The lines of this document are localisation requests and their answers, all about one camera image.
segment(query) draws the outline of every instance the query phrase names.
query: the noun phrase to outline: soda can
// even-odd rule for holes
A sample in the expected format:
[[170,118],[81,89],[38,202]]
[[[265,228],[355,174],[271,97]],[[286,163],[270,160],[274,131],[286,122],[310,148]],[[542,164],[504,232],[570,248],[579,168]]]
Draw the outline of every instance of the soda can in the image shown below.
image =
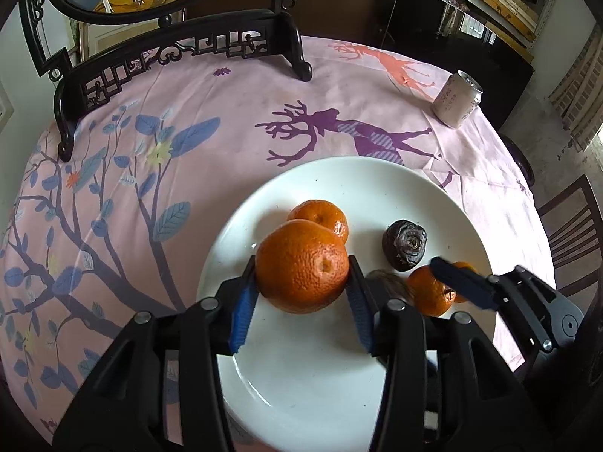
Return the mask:
[[448,127],[458,129],[482,101],[483,92],[471,76],[457,71],[439,91],[431,110]]

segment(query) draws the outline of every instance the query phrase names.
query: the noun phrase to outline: concrete floor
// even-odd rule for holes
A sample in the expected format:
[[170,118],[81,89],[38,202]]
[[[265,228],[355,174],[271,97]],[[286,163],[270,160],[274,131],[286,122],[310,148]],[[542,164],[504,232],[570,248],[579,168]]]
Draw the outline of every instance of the concrete floor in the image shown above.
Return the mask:
[[[534,170],[536,183],[531,190],[536,207],[548,202],[583,173],[589,178],[599,205],[603,205],[603,144],[598,138],[586,152],[580,151],[569,131],[563,129],[555,111],[528,93],[522,96],[500,131],[517,144]],[[584,205],[586,201],[581,194],[574,194],[545,215],[542,221],[547,234],[569,221]],[[587,275],[600,265],[601,253],[596,250],[557,269],[557,288]],[[571,299],[584,311],[595,290],[596,285]]]

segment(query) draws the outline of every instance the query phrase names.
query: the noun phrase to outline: tangerine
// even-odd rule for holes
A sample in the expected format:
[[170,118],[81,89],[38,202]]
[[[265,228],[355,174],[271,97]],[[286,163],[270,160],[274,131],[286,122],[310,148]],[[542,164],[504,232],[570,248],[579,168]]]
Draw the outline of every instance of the tangerine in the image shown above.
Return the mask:
[[[453,263],[453,265],[455,267],[458,268],[468,268],[469,270],[478,273],[478,271],[475,269],[475,267],[473,265],[471,265],[470,263],[467,263],[466,261],[456,261]],[[456,297],[454,299],[454,302],[466,302],[467,298],[465,296],[461,296],[458,292],[456,293]]]
[[406,280],[414,307],[426,316],[443,315],[454,302],[456,292],[436,279],[428,265],[416,269]]
[[324,226],[339,236],[342,241],[347,241],[349,227],[346,215],[334,203],[328,200],[306,200],[295,207],[288,215],[287,220],[307,219]]
[[278,227],[256,253],[261,295],[288,313],[312,313],[327,307],[342,293],[349,268],[342,240],[306,219]]

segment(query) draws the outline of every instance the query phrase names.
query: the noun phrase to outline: tablecloth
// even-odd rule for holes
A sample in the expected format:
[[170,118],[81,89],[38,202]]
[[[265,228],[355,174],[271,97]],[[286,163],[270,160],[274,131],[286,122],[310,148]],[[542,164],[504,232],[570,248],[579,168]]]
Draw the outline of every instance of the tablecloth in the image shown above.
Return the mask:
[[[554,285],[525,178],[481,110],[458,130],[430,111],[448,72],[358,44],[303,45],[310,82],[282,56],[185,55],[84,117],[69,163],[57,160],[55,126],[41,136],[0,250],[0,358],[14,399],[48,441],[134,312],[193,304],[232,212],[302,162],[361,155],[403,164],[466,212],[494,273],[521,264]],[[500,321],[494,343],[518,365]],[[177,406],[177,374],[170,363],[168,406]],[[234,428],[240,447],[253,442]]]

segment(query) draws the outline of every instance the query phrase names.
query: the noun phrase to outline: curtain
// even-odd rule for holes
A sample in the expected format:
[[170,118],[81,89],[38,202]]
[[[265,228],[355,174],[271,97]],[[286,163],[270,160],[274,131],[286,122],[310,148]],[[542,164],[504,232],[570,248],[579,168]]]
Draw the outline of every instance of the curtain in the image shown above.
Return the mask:
[[571,69],[549,96],[583,150],[603,126],[603,33],[596,25]]

